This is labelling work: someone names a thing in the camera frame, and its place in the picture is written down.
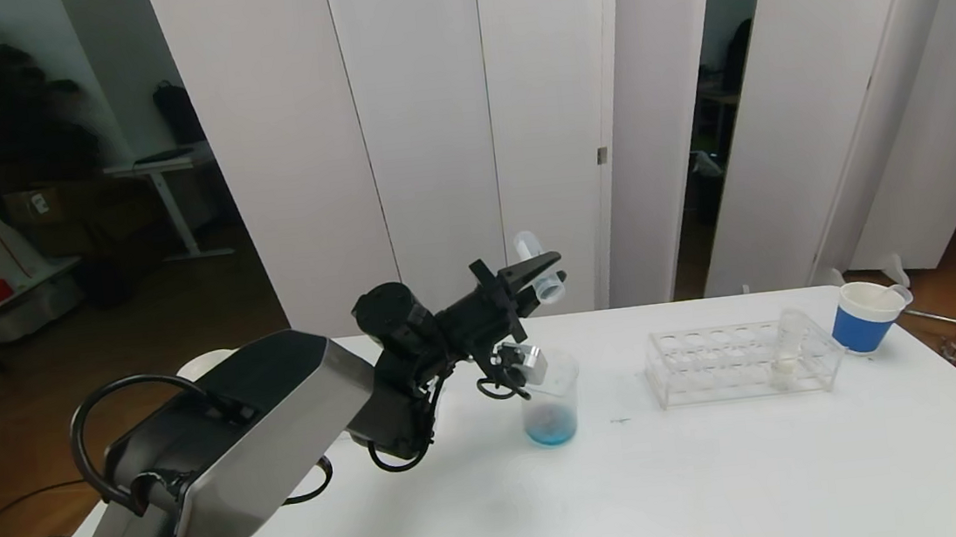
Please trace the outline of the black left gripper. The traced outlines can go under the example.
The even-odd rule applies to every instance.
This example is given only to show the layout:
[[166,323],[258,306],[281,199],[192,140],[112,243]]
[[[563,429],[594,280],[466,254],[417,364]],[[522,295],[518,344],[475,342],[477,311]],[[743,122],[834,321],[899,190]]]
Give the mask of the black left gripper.
[[565,296],[567,274],[555,271],[561,258],[559,252],[544,251],[497,274],[482,259],[472,262],[467,269],[476,288],[437,313],[441,333],[457,349],[490,347],[509,337],[524,341],[527,334],[521,318]]

